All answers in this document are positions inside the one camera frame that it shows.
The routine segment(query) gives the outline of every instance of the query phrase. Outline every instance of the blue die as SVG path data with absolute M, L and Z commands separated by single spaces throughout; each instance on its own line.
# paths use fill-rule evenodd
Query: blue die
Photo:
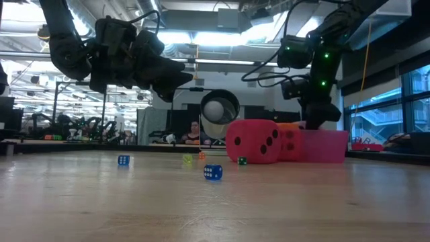
M 215 164 L 205 165 L 203 175 L 208 180 L 219 180 L 222 177 L 222 167 Z
M 130 156 L 129 155 L 120 155 L 118 157 L 118 165 L 128 165 L 130 162 Z

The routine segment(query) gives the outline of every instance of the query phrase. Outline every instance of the white ball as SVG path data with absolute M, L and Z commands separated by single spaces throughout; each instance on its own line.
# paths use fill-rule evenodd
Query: white ball
M 210 101 L 204 106 L 203 112 L 208 121 L 218 121 L 224 114 L 224 107 L 218 101 Z

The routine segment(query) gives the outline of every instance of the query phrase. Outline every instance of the pink container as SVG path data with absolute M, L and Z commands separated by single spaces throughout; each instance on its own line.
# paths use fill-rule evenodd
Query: pink container
M 298 162 L 343 163 L 348 132 L 335 130 L 301 130 L 303 149 Z

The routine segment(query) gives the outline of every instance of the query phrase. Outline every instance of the woman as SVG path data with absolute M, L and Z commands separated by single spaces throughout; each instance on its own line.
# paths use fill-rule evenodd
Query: woman
M 184 134 L 181 139 L 182 143 L 187 145 L 198 145 L 203 141 L 205 145 L 210 145 L 210 138 L 204 132 L 200 132 L 200 126 L 197 121 L 191 122 L 191 132 Z

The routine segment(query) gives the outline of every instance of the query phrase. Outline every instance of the small blue die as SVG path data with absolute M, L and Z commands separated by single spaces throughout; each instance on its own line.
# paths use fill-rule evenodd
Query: small blue die
M 222 177 L 222 167 L 221 165 L 205 165 L 203 175 L 208 180 L 219 180 Z
M 129 155 L 120 155 L 118 157 L 118 165 L 128 165 L 130 162 L 130 156 Z

